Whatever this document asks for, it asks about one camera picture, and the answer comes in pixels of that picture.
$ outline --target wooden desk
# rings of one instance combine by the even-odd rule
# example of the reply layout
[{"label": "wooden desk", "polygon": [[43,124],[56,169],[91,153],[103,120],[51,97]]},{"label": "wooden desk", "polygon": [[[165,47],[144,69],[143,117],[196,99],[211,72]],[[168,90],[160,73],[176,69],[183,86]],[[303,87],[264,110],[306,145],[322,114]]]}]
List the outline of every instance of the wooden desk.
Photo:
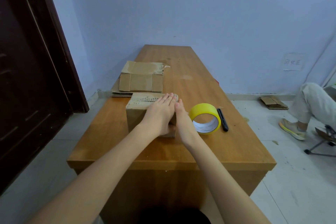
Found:
[{"label": "wooden desk", "polygon": [[[250,195],[276,162],[192,48],[145,45],[135,60],[170,65],[164,70],[163,92],[178,94],[187,111],[199,103],[222,109],[229,131],[220,128],[201,137]],[[68,159],[77,173],[128,134],[125,106],[129,99],[106,101]],[[205,189],[196,162],[180,137],[157,138],[129,167],[100,215],[105,223],[131,223],[148,207],[160,205],[172,211],[200,207]]]}]

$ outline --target chair leg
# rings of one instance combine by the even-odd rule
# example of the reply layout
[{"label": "chair leg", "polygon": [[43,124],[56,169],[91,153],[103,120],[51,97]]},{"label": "chair leg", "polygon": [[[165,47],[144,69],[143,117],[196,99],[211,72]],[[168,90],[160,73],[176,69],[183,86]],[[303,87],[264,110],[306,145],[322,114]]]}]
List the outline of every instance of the chair leg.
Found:
[{"label": "chair leg", "polygon": [[311,149],[306,149],[304,150],[304,152],[308,155],[319,155],[319,156],[325,156],[325,157],[334,157],[336,158],[336,155],[330,155],[330,154],[321,154],[321,153],[313,153],[312,150],[314,150],[315,148],[317,148],[318,146],[320,146],[322,143],[324,143],[325,140],[322,140],[321,142],[319,142],[317,145],[313,146]]}]

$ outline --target beige pants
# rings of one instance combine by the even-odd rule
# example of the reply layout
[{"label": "beige pants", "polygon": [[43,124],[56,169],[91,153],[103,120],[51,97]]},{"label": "beige pants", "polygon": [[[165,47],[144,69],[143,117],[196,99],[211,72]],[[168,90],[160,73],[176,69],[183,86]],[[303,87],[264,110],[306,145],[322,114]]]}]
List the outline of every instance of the beige pants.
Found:
[{"label": "beige pants", "polygon": [[312,116],[336,131],[336,102],[315,83],[300,87],[289,113],[302,123],[309,123]]}]

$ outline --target yellow tape roll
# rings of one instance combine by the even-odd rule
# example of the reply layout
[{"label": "yellow tape roll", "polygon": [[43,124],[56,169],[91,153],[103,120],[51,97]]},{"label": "yellow tape roll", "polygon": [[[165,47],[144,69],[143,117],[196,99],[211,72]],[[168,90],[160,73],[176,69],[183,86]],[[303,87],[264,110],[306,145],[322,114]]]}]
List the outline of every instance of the yellow tape roll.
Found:
[{"label": "yellow tape roll", "polygon": [[[194,119],[198,115],[205,114],[205,113],[208,113],[214,116],[210,122],[197,123],[196,121],[194,121]],[[221,119],[218,115],[217,109],[213,105],[210,105],[207,103],[198,104],[198,105],[195,105],[193,108],[191,108],[189,112],[189,117],[192,120],[196,128],[196,131],[203,135],[211,134],[215,132],[217,129],[219,129],[219,127],[221,126]]]}]

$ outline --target dark brown door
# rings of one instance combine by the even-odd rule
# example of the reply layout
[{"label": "dark brown door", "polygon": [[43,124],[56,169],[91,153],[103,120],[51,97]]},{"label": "dark brown door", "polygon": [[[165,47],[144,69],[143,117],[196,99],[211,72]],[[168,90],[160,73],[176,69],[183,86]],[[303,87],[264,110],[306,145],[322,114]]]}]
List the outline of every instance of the dark brown door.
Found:
[{"label": "dark brown door", "polygon": [[29,6],[0,0],[0,194],[71,113]]}]

